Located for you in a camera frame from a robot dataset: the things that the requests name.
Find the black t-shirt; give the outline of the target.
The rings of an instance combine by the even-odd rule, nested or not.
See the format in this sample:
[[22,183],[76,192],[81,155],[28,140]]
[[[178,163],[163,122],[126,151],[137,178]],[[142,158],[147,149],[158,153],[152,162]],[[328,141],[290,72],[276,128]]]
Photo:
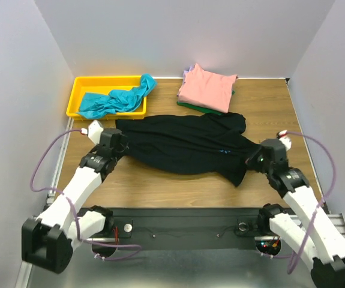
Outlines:
[[118,119],[116,127],[128,137],[127,155],[143,164],[181,175],[217,172],[236,187],[260,148],[243,135],[245,118],[232,112]]

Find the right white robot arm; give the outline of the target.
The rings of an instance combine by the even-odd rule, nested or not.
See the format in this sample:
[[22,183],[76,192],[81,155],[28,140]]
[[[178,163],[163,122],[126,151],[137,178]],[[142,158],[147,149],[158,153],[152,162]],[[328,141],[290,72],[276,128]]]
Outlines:
[[316,287],[345,287],[345,237],[317,201],[308,179],[290,167],[287,152],[291,144],[286,133],[266,139],[246,164],[267,177],[300,224],[280,205],[265,205],[259,210],[256,227],[262,234],[279,236],[295,252],[293,263],[306,264]]

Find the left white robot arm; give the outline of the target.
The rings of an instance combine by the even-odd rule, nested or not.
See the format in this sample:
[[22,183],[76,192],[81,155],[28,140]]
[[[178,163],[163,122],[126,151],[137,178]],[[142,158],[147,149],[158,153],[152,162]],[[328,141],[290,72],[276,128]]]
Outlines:
[[22,226],[22,260],[60,274],[68,266],[74,250],[94,234],[108,236],[114,231],[113,212],[93,206],[78,217],[82,205],[112,173],[127,149],[121,130],[102,128],[93,122],[81,133],[95,146],[81,159],[74,176],[56,200],[39,216]]

